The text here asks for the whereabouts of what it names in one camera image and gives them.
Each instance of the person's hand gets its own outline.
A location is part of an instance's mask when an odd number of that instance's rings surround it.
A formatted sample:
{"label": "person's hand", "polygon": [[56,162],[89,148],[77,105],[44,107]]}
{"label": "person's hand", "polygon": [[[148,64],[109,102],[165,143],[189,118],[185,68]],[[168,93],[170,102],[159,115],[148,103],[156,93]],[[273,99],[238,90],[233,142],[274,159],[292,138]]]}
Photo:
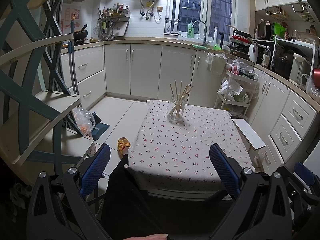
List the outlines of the person's hand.
{"label": "person's hand", "polygon": [[157,234],[146,237],[130,237],[125,240],[167,240],[168,234]]}

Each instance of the window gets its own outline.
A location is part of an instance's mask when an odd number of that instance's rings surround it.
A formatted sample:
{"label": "window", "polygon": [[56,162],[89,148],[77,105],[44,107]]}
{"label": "window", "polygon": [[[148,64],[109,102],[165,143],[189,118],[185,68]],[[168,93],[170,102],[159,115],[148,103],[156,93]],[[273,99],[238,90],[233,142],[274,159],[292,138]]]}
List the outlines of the window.
{"label": "window", "polygon": [[[171,0],[171,5],[169,15],[172,18],[172,30],[186,33],[191,20],[202,20],[207,24],[208,37],[213,37],[214,28],[218,27],[218,33],[224,33],[224,40],[229,41],[230,27],[226,25],[233,24],[232,0]],[[175,29],[174,19],[180,20]],[[204,26],[196,24],[194,33],[204,35]]]}

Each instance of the cherry print tablecloth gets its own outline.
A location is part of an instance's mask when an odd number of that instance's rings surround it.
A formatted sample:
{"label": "cherry print tablecloth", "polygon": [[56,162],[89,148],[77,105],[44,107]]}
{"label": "cherry print tablecloth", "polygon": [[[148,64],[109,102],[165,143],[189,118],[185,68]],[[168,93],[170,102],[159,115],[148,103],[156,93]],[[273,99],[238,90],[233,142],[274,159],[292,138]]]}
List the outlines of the cherry print tablecloth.
{"label": "cherry print tablecloth", "polygon": [[227,111],[186,105],[183,121],[167,117],[168,102],[148,101],[148,111],[129,153],[129,171],[140,189],[224,189],[210,159],[218,143],[242,167],[254,170]]}

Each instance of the person's leg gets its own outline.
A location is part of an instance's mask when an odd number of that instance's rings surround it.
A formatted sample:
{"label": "person's leg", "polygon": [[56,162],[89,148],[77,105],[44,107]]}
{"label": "person's leg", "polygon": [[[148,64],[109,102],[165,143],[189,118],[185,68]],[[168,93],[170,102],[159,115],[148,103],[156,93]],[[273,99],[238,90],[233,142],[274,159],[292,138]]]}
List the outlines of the person's leg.
{"label": "person's leg", "polygon": [[121,150],[123,157],[109,177],[101,225],[113,240],[165,233],[141,195],[134,177],[124,168],[129,163],[128,147]]}

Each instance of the slipper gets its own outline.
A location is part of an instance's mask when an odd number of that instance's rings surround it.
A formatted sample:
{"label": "slipper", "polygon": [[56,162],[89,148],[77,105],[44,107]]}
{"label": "slipper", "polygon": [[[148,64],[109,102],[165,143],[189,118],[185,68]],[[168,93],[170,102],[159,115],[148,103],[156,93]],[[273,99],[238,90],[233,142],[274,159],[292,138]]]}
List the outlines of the slipper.
{"label": "slipper", "polygon": [[131,143],[128,141],[126,137],[122,137],[118,140],[118,151],[120,153],[121,158],[123,157],[123,149],[130,146]]}

